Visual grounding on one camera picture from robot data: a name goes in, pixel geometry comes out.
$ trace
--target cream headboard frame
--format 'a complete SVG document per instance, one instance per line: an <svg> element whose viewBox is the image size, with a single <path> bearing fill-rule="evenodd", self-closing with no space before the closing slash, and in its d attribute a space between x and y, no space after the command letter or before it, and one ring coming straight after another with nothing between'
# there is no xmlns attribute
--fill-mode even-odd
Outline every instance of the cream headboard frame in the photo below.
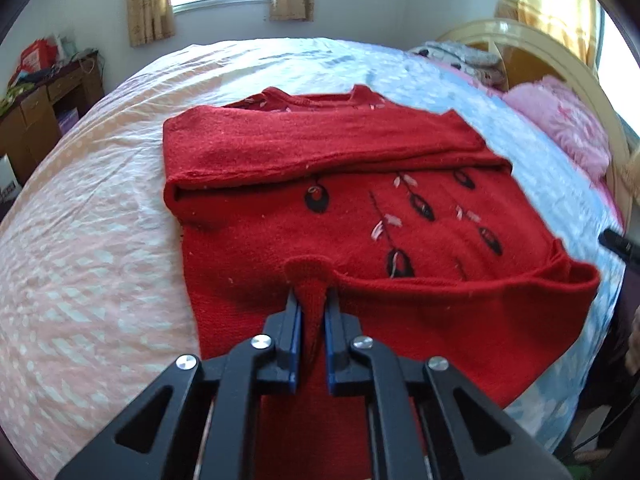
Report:
<svg viewBox="0 0 640 480"><path fill-rule="evenodd" d="M618 115L591 70L550 36L515 20L492 19L467 23L438 38L438 41L447 40L465 44L485 43L489 52L500 57L498 45L524 50L562 76L566 84L594 111L609 134L612 161L607 170L607 186L628 226L633 198L622 180L622 171L629 162L630 151Z"/></svg>

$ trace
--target white wall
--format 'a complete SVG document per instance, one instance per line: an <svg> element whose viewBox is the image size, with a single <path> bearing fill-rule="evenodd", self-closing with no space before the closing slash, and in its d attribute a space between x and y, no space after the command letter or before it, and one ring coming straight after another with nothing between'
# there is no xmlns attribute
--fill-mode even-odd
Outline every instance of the white wall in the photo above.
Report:
<svg viewBox="0 0 640 480"><path fill-rule="evenodd" d="M105 89L111 91L159 56L193 43L324 36L405 48L491 16L496 1L316 0L315 19L308 23L270 22L265 3L229 4L181 12L174 38L131 48L126 0L31 0L0 46L0 88L14 72L20 52L53 32L72 31L80 50L100 50L106 60Z"/></svg>

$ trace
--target wooden desk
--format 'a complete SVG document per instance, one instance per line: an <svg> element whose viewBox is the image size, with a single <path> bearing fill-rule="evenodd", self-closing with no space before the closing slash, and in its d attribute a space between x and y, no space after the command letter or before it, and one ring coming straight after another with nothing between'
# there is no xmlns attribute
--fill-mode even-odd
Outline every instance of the wooden desk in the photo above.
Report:
<svg viewBox="0 0 640 480"><path fill-rule="evenodd" d="M78 108L83 117L104 97L97 56L94 52L62 67L0 118L0 156L9 156L20 184L60 140L56 115Z"/></svg>

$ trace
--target polka dot bed sheet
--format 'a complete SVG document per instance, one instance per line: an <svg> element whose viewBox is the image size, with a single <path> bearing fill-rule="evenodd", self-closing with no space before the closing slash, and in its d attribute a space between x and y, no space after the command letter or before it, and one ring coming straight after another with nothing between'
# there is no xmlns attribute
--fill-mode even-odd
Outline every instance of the polka dot bed sheet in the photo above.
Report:
<svg viewBox="0 0 640 480"><path fill-rule="evenodd" d="M162 124L278 86L454 108L513 163L569 253L602 284L576 343L507 412L547 449L569 427L607 331L623 265L599 247L617 221L566 155L497 97L427 60L333 40L191 46L108 94L36 170L0 224L0 426L40 480L62 466L176 356L198 352L180 229L162 202Z"/></svg>

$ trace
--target headboard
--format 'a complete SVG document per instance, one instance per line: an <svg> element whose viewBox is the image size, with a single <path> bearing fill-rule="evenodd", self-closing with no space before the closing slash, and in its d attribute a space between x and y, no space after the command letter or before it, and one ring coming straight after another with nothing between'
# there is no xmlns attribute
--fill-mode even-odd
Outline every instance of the headboard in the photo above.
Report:
<svg viewBox="0 0 640 480"><path fill-rule="evenodd" d="M447 40L500 56L508 80L504 89L551 74L574 90L609 134L612 161L607 170L607 186L628 226L633 197L622 175L630 159L630 150L618 115L591 69L550 36L515 20L496 18L470 22L438 38L438 41Z"/></svg>

